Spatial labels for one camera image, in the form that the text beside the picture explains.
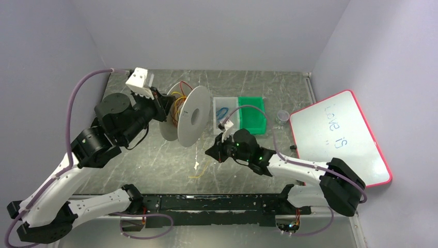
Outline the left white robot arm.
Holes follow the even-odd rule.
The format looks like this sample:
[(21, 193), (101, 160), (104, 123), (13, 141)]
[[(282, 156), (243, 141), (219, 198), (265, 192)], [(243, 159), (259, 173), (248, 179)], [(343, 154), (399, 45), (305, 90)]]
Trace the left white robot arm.
[(107, 214), (144, 214), (144, 198), (132, 184), (84, 200), (71, 200), (84, 181), (128, 148), (152, 120), (164, 122), (175, 97), (151, 89), (151, 96), (114, 93), (95, 106), (91, 127), (67, 139), (67, 152), (43, 185), (29, 198), (12, 201), (7, 210), (26, 247), (51, 244), (79, 225)]

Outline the white cable spool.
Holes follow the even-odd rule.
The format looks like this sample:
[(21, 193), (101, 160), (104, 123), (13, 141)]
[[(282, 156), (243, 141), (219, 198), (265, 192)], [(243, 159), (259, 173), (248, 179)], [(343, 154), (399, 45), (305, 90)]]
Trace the white cable spool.
[(201, 137), (210, 115), (210, 92), (205, 86), (176, 83), (169, 91), (176, 97), (167, 122), (159, 124), (160, 134), (167, 141), (178, 141), (183, 147), (194, 145)]

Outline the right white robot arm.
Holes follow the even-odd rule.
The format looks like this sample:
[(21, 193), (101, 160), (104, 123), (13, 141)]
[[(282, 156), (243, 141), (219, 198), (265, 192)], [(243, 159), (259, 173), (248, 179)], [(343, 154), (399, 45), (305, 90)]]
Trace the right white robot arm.
[(329, 207), (351, 217), (358, 205), (367, 200), (364, 181), (342, 159), (313, 162), (288, 157), (260, 146), (245, 129), (228, 137), (219, 134), (205, 154), (219, 163), (231, 158), (257, 175), (288, 177), (305, 183), (284, 188), (286, 201), (295, 208)]

